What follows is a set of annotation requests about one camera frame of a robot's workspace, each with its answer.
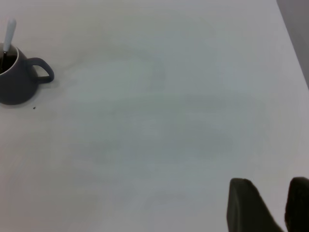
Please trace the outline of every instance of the black object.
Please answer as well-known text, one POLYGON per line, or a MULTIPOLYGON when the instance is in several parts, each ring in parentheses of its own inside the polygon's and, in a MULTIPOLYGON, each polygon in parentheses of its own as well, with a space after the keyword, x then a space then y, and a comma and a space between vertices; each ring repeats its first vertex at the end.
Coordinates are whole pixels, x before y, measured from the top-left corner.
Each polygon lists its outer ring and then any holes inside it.
POLYGON ((231 180, 226 217, 230 232, 282 232, 250 180, 231 180))
POLYGON ((309 231, 309 180, 306 178, 297 177, 290 183, 285 223, 289 232, 309 231))
POLYGON ((4 63, 4 60, 6 59, 7 54, 8 54, 7 52, 3 52, 1 63, 0 63, 0 73, 5 72, 3 69, 3 63, 4 63))
MULTIPOLYGON (((282 232, 257 188, 246 179, 232 179, 227 207, 229 232, 282 232)), ((289 232, 309 232, 309 180, 296 177, 290 183, 285 209, 289 232)))
POLYGON ((2 69, 0 102, 6 105, 28 101, 37 91, 39 84, 49 83, 54 79, 53 70, 44 60, 40 58, 27 59, 18 48, 12 45, 2 69), (49 76, 38 77, 33 65, 41 66, 49 76))

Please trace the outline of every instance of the mug handle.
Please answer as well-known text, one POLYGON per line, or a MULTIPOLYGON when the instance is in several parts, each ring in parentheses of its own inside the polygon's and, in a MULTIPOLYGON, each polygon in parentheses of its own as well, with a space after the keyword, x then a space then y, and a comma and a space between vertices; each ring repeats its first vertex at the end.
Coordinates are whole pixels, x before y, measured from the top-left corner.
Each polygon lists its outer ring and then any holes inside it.
POLYGON ((54 71, 52 68, 41 58, 29 58, 26 60, 27 66, 33 66, 37 65, 45 69, 45 71, 48 73, 49 76, 40 76, 38 78, 39 84, 49 83, 52 82, 55 78, 54 71))

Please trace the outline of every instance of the spoon handle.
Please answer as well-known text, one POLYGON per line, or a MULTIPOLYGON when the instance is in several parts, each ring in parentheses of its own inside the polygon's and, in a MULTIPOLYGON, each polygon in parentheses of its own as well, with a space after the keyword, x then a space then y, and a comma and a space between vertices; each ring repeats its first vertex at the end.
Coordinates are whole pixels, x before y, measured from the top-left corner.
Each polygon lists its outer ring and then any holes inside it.
POLYGON ((16 28, 16 20, 14 18, 9 19, 8 26, 6 28, 5 40, 3 44, 4 52, 8 52, 10 50, 15 28, 16 28))

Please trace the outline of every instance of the white spoon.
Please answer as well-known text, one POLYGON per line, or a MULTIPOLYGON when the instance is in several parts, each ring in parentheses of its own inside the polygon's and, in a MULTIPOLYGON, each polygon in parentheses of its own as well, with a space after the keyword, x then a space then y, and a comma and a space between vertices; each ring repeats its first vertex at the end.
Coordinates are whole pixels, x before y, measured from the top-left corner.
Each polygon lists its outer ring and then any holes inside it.
POLYGON ((0 65, 0 72, 2 72, 2 66, 3 66, 4 60, 6 58, 8 51, 10 50, 15 28, 16 28, 16 20, 14 18, 10 18, 8 22, 8 26, 6 28, 5 40, 3 43, 3 56, 2 56, 1 65, 0 65))

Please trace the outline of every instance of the dark liquid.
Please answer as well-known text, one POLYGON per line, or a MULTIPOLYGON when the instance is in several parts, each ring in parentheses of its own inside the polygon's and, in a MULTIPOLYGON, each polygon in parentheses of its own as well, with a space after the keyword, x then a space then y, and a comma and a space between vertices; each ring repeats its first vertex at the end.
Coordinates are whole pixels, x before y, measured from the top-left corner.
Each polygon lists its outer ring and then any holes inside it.
POLYGON ((7 71, 10 67, 13 66, 13 64, 15 63, 17 59, 17 56, 6 56, 3 64, 2 64, 2 70, 0 70, 0 73, 3 73, 5 71, 7 71))

